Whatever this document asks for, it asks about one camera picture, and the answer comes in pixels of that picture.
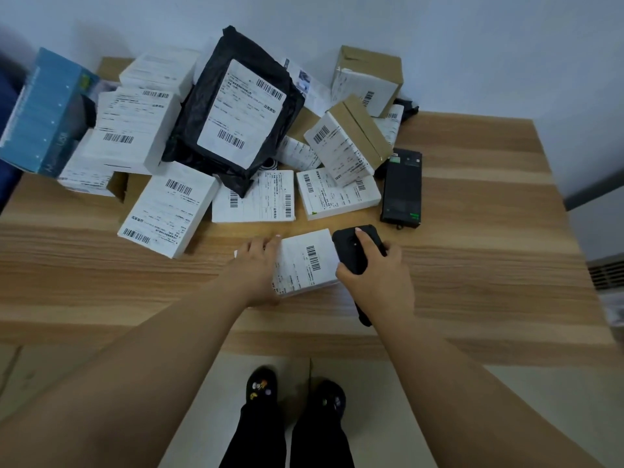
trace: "wooden table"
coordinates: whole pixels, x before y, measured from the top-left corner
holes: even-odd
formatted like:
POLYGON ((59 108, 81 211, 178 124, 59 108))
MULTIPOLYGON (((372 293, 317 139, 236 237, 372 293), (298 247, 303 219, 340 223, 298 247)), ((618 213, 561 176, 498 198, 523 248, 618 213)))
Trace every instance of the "wooden table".
MULTIPOLYGON (((424 155, 423 224, 379 223, 379 208, 308 222, 216 224, 167 259, 116 236, 121 204, 26 175, 0 217, 0 341, 104 345, 214 277, 252 235, 373 223, 404 247, 417 314, 462 350, 501 364, 619 364, 602 310, 530 120, 420 113, 397 147, 424 155)), ((386 358, 332 286, 247 309, 225 349, 386 358)))

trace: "black pants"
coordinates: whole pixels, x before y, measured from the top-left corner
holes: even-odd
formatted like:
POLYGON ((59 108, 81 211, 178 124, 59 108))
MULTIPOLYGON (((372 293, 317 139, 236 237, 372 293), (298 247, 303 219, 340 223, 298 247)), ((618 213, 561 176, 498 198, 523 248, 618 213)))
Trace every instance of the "black pants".
MULTIPOLYGON (((291 468, 353 468, 349 442, 336 413, 307 408, 292 431, 291 468)), ((276 403, 249 401, 220 468, 284 468, 286 439, 276 403)))

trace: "pile of packages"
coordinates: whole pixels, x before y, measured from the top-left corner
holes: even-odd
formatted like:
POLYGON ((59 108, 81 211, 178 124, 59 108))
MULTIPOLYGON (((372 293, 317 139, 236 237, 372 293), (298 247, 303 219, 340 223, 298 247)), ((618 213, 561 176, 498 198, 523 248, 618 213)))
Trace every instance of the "pile of packages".
MULTIPOLYGON (((118 235, 169 258, 211 204, 215 223, 295 220, 295 182, 308 220, 378 205, 374 174, 410 114, 396 100, 399 57, 342 46, 325 86, 233 27, 204 52, 158 48, 117 73, 106 81, 40 49, 0 158, 129 202, 118 235)), ((335 282, 331 238, 285 239, 276 290, 335 282)))

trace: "hand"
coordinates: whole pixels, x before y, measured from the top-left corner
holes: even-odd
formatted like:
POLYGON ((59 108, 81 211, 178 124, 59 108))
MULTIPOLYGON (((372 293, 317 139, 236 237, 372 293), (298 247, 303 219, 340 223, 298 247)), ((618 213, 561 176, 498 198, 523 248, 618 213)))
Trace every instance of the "hand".
POLYGON ((273 272, 281 243, 281 236, 270 240, 260 236, 247 241, 238 248, 232 259, 216 279, 228 292, 235 292, 243 299, 245 307, 277 304, 279 296, 273 290, 273 272))
POLYGON ((378 316, 386 313, 412 313, 414 286, 409 267, 401 262, 401 247, 386 242, 387 256, 382 256, 366 232, 359 228, 355 230, 368 266, 362 275, 355 275, 340 263, 336 277, 373 324, 378 316))

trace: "blue box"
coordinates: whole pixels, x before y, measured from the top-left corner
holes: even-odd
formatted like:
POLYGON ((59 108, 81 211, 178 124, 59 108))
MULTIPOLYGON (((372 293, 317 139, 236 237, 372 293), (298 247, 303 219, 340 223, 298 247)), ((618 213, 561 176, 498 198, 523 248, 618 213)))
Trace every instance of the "blue box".
POLYGON ((57 177, 74 140, 87 131, 85 103, 98 83, 97 75, 76 62, 40 48, 0 138, 0 159, 24 171, 57 177))

